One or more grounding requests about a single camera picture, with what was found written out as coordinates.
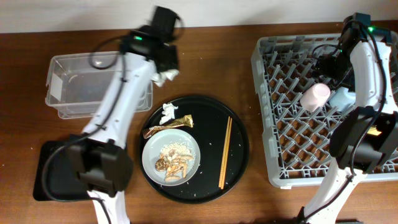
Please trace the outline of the food scraps pile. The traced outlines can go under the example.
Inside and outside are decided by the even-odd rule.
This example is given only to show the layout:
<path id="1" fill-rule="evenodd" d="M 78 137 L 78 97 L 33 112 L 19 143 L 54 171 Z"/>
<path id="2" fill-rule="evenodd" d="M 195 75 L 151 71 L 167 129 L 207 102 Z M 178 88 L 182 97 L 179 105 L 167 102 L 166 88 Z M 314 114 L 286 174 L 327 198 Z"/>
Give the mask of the food scraps pile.
<path id="1" fill-rule="evenodd" d="M 159 159 L 155 162 L 155 169 L 165 172 L 166 182 L 174 182 L 187 177 L 189 163 L 194 161 L 194 158 L 188 145 L 172 142 L 162 147 Z"/>

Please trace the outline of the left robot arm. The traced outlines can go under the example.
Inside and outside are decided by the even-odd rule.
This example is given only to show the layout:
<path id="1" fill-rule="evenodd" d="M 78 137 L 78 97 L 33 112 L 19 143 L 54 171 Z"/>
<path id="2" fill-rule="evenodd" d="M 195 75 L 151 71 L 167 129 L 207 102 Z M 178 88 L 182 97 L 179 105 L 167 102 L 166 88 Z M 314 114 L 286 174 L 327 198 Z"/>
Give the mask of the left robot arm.
<path id="1" fill-rule="evenodd" d="M 94 203 L 98 223 L 130 222 L 124 191 L 133 161 L 126 152 L 127 134 L 149 83 L 163 83 L 179 73 L 172 42 L 180 19 L 171 9 L 157 6 L 150 24 L 121 37 L 105 96 L 81 136 L 72 137 L 66 148 L 75 177 Z"/>

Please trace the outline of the blue plastic cup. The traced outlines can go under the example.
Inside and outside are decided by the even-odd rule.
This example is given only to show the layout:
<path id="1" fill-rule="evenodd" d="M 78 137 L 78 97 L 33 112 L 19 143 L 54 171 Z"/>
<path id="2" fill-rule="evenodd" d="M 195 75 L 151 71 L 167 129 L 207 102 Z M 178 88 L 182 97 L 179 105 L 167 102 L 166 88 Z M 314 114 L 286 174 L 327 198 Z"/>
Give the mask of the blue plastic cup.
<path id="1" fill-rule="evenodd" d="M 356 101 L 356 93 L 349 91 L 348 88 L 339 87 L 335 94 L 329 99 L 328 103 L 332 108 L 336 107 L 337 111 L 342 112 L 354 105 Z"/>

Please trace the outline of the white napkin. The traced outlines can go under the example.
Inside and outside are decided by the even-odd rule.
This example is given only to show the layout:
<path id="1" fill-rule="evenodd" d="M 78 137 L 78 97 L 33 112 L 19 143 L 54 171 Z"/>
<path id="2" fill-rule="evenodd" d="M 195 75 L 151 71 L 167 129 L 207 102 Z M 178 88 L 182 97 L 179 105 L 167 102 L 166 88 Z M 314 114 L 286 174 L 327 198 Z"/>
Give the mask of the white napkin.
<path id="1" fill-rule="evenodd" d="M 171 69 L 160 73 L 155 73 L 151 80 L 158 86 L 162 87 L 167 80 L 172 81 L 180 72 L 177 69 Z"/>

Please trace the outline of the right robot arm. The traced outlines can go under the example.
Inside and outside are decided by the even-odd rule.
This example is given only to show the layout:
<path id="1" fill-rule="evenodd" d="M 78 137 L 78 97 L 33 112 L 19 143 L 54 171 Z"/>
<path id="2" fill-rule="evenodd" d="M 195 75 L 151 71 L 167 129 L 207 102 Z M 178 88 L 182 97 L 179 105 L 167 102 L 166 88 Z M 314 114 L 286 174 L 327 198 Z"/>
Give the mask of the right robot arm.
<path id="1" fill-rule="evenodd" d="M 371 16 L 355 12 L 343 21 L 335 50 L 316 57 L 315 73 L 354 88 L 354 108 L 330 138 L 332 157 L 314 198 L 296 223 L 335 223 L 355 187 L 397 148 L 397 104 L 389 73 L 391 31 L 374 27 Z"/>

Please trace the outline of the pink plastic cup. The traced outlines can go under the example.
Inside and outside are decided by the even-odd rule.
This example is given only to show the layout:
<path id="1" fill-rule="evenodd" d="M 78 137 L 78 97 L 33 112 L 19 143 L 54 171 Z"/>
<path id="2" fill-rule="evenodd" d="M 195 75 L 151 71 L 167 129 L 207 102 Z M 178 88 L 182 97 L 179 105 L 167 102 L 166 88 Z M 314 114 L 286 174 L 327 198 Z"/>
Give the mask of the pink plastic cup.
<path id="1" fill-rule="evenodd" d="M 309 111 L 314 112 L 317 108 L 321 108 L 330 97 L 330 89 L 326 84 L 317 83 L 311 86 L 301 97 L 301 106 Z"/>

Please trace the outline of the yellow bowl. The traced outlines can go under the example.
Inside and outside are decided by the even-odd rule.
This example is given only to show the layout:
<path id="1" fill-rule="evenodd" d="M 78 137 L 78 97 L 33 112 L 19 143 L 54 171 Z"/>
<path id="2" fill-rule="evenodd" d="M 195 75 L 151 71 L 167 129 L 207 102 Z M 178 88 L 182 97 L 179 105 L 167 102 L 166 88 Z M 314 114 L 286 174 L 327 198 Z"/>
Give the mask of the yellow bowl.
<path id="1" fill-rule="evenodd" d="M 367 134 L 373 135 L 373 136 L 379 136 L 381 133 L 382 132 L 377 129 L 376 125 L 372 125 L 367 131 Z"/>

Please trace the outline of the grey plate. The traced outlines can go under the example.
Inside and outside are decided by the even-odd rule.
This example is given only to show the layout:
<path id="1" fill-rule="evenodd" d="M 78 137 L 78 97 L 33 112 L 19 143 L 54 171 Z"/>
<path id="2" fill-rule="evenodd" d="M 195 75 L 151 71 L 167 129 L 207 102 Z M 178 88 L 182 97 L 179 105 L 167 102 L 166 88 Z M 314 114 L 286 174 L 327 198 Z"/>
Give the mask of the grey plate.
<path id="1" fill-rule="evenodd" d="M 159 159 L 162 147 L 172 142 L 180 142 L 188 145 L 195 158 L 194 161 L 189 163 L 190 167 L 188 168 L 186 178 L 174 182 L 166 182 L 164 180 L 165 172 L 156 171 L 155 162 Z M 142 166 L 147 176 L 155 183 L 164 186 L 176 186 L 185 183 L 194 176 L 200 165 L 200 159 L 200 148 L 190 134 L 179 129 L 168 129 L 155 134 L 147 141 L 142 153 Z"/>

